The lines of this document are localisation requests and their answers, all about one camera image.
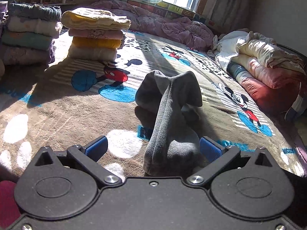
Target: pink folded cloth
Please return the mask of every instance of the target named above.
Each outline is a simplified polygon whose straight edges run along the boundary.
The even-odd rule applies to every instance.
[[[122,40],[124,34],[120,30],[102,30],[102,29],[74,29],[69,30],[69,36],[77,36],[94,39],[112,39]]]

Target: purple blanket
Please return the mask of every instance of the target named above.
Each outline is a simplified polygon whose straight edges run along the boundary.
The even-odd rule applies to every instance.
[[[199,51],[207,51],[214,34],[203,23],[191,21],[187,17],[163,18],[141,7],[132,6],[120,0],[102,0],[92,4],[92,8],[105,9],[117,16],[127,16],[131,20],[130,30],[140,31],[170,39]]]

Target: bolt head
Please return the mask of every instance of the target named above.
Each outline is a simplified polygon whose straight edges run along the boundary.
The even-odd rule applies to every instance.
[[[286,227],[284,225],[278,225],[276,230],[286,230]]]
[[[194,175],[194,176],[190,176],[190,177],[188,178],[188,181],[189,181],[190,183],[192,183],[192,184],[200,184],[200,183],[202,183],[204,180],[205,180],[205,179],[204,179],[202,176],[200,176],[200,175]]]
[[[104,178],[104,181],[106,183],[113,184],[113,183],[117,183],[119,181],[119,178],[115,175],[108,175]]]
[[[158,182],[150,182],[149,183],[149,185],[152,186],[152,187],[156,187],[156,186],[158,186],[158,184],[159,184]]]
[[[29,224],[24,224],[21,227],[22,230],[32,230],[32,227]]]

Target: folded clothes stack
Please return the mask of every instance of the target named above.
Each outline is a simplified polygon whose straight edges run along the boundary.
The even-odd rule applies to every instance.
[[[10,3],[7,30],[2,36],[0,59],[4,65],[54,62],[53,38],[63,27],[59,7]]]
[[[63,13],[62,23],[73,36],[68,57],[94,61],[114,61],[124,37],[122,30],[131,25],[125,16],[83,7]]]

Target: bed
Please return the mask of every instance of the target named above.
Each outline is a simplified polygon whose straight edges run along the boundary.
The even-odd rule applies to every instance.
[[[192,71],[201,88],[200,121],[191,127],[223,146],[266,147],[283,169],[304,176],[295,145],[286,140],[247,92],[205,53],[140,32],[125,34],[115,62],[67,58],[72,37],[56,39],[56,62],[10,67],[0,83],[0,164],[17,178],[41,146],[64,150],[107,136],[98,161],[120,176],[143,176],[143,155],[155,115],[135,103],[151,70],[166,76]]]

